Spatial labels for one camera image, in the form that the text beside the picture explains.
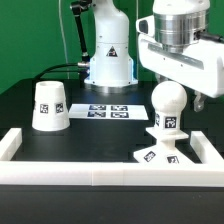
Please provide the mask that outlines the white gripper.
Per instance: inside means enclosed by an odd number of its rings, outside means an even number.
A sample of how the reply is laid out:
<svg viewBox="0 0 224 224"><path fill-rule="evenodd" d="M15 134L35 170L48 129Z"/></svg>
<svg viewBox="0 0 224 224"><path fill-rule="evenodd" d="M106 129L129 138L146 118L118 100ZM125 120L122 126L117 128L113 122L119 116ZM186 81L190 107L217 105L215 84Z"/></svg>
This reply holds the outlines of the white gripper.
<svg viewBox="0 0 224 224"><path fill-rule="evenodd" d="M196 90L195 112L204 109L207 96L224 95L224 44L199 40L177 54L163 50L153 38L140 34L138 50L142 66L156 73L158 83L174 80Z"/></svg>

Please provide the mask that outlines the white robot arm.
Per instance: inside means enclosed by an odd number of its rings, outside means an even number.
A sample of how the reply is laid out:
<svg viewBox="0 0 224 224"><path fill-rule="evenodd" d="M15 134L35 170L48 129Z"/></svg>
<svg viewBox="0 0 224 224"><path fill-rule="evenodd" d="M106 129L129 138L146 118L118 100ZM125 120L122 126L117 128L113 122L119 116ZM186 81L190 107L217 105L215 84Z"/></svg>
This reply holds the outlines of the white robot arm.
<svg viewBox="0 0 224 224"><path fill-rule="evenodd" d="M113 0L90 0L96 51L86 84L103 91L134 85L128 53L129 20ZM209 0L154 0L153 14L136 21L142 66L158 81L171 79L195 91L194 109L224 95L224 41L207 32Z"/></svg>

